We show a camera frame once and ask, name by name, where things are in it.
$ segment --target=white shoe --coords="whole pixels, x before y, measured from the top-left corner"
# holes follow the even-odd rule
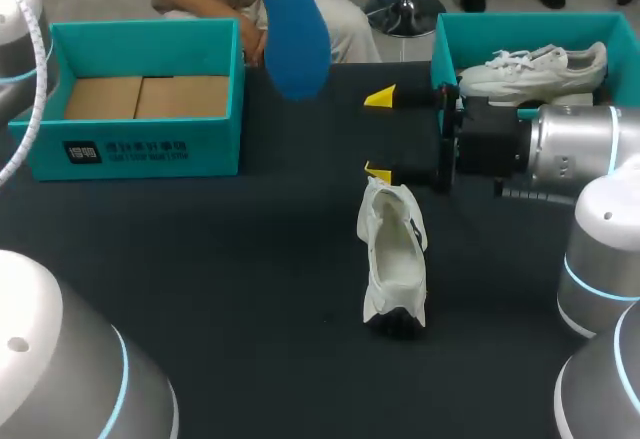
[[[591,94],[607,74],[607,48],[596,42],[585,51],[553,45],[537,51],[500,51],[483,66],[462,72],[463,97],[487,97],[494,106],[553,102],[560,96]]]
[[[427,234],[411,191],[369,178],[358,237],[369,245],[364,322],[398,335],[425,327]]]

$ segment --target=shoe box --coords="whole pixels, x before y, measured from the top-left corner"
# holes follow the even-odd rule
[[[614,105],[640,106],[640,47],[624,15],[615,12],[441,14],[432,85],[457,84],[457,71],[490,61],[496,51],[534,51],[549,44],[584,50],[598,41],[608,54],[603,95]],[[521,109],[519,115],[532,119],[536,112]]]
[[[37,180],[235,175],[244,61],[232,19],[53,24]],[[9,123],[20,141],[31,111]]]

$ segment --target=teal box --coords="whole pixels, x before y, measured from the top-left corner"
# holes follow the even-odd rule
[[[40,181],[238,172],[244,61],[234,19],[53,24],[60,82],[28,158]],[[228,76],[224,117],[65,120],[78,78]],[[9,123],[17,141],[31,111]]]
[[[621,13],[440,14],[431,62],[433,87],[457,84],[456,70],[484,64],[498,50],[534,51],[549,44],[568,50],[607,46],[606,87],[618,106],[640,106],[640,49]],[[536,109],[520,111],[531,119]]]

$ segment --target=black shoe sole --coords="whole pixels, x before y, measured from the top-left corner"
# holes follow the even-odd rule
[[[386,314],[376,314],[367,322],[376,333],[394,339],[415,339],[424,330],[420,321],[404,307],[396,307]]]

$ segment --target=black table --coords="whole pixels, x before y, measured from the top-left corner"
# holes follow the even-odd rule
[[[433,112],[361,107],[404,81],[427,84],[428,65],[336,67],[316,101],[291,104],[250,71],[239,177],[37,184],[22,170],[1,193],[0,248],[155,359],[181,439],[550,439],[580,345],[556,309],[570,208],[494,199],[485,180],[416,189],[428,331],[402,342],[361,324],[363,165],[435,150]]]

